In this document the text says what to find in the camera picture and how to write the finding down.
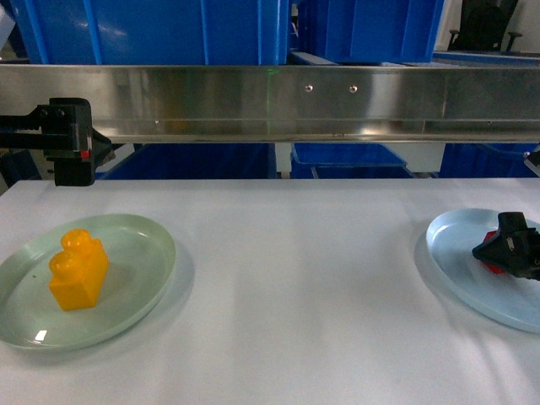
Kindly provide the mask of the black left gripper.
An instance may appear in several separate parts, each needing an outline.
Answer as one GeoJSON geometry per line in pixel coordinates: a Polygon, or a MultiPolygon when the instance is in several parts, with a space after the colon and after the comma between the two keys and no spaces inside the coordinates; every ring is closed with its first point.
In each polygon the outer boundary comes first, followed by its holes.
{"type": "Polygon", "coordinates": [[[23,116],[1,116],[1,147],[45,149],[56,186],[91,186],[96,169],[114,154],[109,138],[93,128],[90,103],[51,98],[23,116]]]}

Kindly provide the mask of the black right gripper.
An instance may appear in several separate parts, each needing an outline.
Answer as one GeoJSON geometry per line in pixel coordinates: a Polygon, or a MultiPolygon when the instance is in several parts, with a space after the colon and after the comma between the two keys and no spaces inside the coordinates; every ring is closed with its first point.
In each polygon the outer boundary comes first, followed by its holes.
{"type": "Polygon", "coordinates": [[[473,256],[480,261],[488,260],[487,252],[493,249],[497,256],[494,263],[507,268],[506,272],[516,278],[539,280],[539,232],[527,228],[524,214],[499,213],[496,231],[490,242],[472,249],[473,256]]]}

